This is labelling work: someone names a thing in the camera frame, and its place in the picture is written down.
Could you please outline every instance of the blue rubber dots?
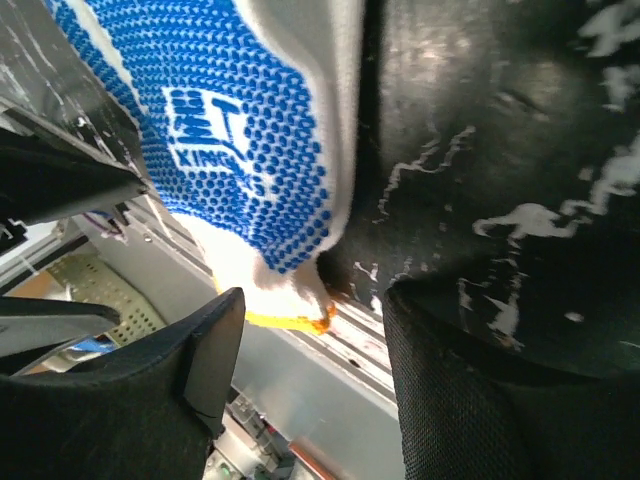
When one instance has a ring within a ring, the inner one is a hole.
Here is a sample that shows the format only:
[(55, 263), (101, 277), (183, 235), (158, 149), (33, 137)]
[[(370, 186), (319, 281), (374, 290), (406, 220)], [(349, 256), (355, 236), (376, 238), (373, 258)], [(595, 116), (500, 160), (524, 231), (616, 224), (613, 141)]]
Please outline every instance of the blue rubber dots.
[(313, 256), (332, 219), (313, 98), (232, 1), (85, 0), (131, 82), (73, 5), (45, 1), (137, 121), (169, 211), (237, 234), (280, 273)]

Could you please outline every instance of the black mesh fabric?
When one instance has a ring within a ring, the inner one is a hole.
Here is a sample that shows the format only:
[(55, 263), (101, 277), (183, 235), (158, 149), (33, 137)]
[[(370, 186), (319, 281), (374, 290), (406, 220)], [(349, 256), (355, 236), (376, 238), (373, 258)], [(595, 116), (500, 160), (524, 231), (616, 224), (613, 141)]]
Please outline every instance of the black mesh fabric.
[(384, 302), (406, 478), (640, 478), (640, 376), (538, 366), (441, 322), (401, 286)]
[(533, 478), (507, 402), (400, 301), (384, 325), (407, 480)]

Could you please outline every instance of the glove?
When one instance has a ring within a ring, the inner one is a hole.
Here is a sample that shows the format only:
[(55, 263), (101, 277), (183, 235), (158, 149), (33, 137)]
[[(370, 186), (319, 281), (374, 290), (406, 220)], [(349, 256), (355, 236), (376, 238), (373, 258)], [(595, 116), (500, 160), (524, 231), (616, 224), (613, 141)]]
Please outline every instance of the glove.
[(339, 14), (328, 1), (328, 30), (310, 21), (322, 2), (45, 2), (138, 127), (155, 188), (216, 288), (242, 287), (252, 323), (326, 331), (316, 259), (351, 204), (361, 0)]

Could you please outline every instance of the perforated metal panel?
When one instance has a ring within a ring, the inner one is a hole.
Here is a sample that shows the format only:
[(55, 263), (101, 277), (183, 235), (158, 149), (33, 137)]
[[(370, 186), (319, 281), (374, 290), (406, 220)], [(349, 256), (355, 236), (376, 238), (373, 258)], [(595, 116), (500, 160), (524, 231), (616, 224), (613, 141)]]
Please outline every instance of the perforated metal panel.
[(58, 283), (69, 286), (74, 301), (107, 305), (120, 312), (120, 326), (106, 333), (118, 346), (166, 325), (140, 292), (95, 255), (69, 255), (48, 271)]

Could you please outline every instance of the glove logo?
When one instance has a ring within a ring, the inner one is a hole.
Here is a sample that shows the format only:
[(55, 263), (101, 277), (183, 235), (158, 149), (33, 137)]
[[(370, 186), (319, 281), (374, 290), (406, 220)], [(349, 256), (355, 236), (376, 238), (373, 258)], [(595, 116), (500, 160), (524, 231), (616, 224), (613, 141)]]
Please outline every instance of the glove logo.
[(219, 171), (243, 176), (249, 140), (242, 102), (194, 88), (163, 88), (169, 150), (182, 172)]

